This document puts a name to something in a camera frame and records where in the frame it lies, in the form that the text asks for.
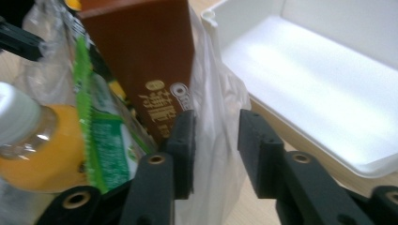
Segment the green label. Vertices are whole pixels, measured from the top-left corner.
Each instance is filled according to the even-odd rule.
[[[109,188],[116,188],[130,179],[125,148],[120,132],[120,120],[94,119],[92,137],[102,171],[102,178]]]

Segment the white bottle cap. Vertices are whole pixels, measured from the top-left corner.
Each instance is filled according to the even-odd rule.
[[[35,100],[11,84],[0,82],[0,146],[15,143],[32,132],[40,112]]]

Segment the metal screw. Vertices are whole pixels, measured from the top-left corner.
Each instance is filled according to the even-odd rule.
[[[296,162],[299,162],[299,163],[309,163],[311,161],[311,159],[309,157],[304,156],[304,155],[299,154],[299,153],[293,155],[293,159]]]
[[[156,165],[156,164],[162,164],[166,159],[163,156],[153,156],[150,157],[148,162],[150,164]]]
[[[64,206],[66,209],[79,208],[80,206],[88,203],[90,198],[91,195],[88,191],[79,191],[69,195],[62,203],[62,206]]]
[[[390,191],[386,193],[387,198],[395,204],[398,204],[398,191]]]

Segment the orange juice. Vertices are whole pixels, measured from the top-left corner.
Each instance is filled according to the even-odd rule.
[[[56,115],[49,141],[19,159],[0,159],[0,175],[16,188],[58,192],[86,185],[84,141],[75,108],[48,106]]]

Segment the plastic bottle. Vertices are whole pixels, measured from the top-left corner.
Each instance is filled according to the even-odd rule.
[[[0,176],[16,188],[59,192],[86,184],[83,166],[76,109],[39,105],[0,82]]]

